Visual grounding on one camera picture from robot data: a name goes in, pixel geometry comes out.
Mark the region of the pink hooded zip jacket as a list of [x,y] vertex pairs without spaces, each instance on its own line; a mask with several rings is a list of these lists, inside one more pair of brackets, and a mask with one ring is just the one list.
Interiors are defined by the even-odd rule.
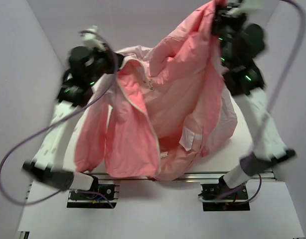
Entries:
[[115,178],[171,181],[230,139],[237,115],[224,84],[212,0],[192,12],[154,48],[121,50],[114,85],[102,77],[74,154],[76,170],[101,162]]

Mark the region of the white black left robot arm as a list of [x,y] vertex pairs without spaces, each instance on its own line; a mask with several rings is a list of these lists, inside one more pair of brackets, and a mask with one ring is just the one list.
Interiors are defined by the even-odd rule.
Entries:
[[74,128],[86,107],[92,102],[92,87],[103,75],[112,75],[122,65],[124,56],[109,49],[78,46],[68,57],[69,68],[55,106],[56,117],[46,131],[43,144],[22,170],[34,180],[59,191],[91,191],[98,188],[98,179],[89,174],[63,169],[64,158]]

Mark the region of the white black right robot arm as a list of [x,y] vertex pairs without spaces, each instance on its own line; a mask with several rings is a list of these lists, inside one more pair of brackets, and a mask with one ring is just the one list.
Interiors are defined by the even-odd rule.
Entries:
[[259,25],[245,22],[249,14],[260,8],[258,0],[236,0],[217,6],[212,24],[212,35],[220,41],[221,64],[227,69],[223,73],[225,85],[243,114],[254,144],[249,155],[220,177],[221,193],[234,192],[252,176],[296,155],[282,141],[267,110],[266,85],[254,62],[265,50],[265,35]]

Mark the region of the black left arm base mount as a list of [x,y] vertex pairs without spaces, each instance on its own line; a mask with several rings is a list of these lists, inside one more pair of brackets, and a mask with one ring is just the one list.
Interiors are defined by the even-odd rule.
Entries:
[[67,208],[75,209],[114,209],[119,195],[119,185],[99,184],[91,192],[70,191]]

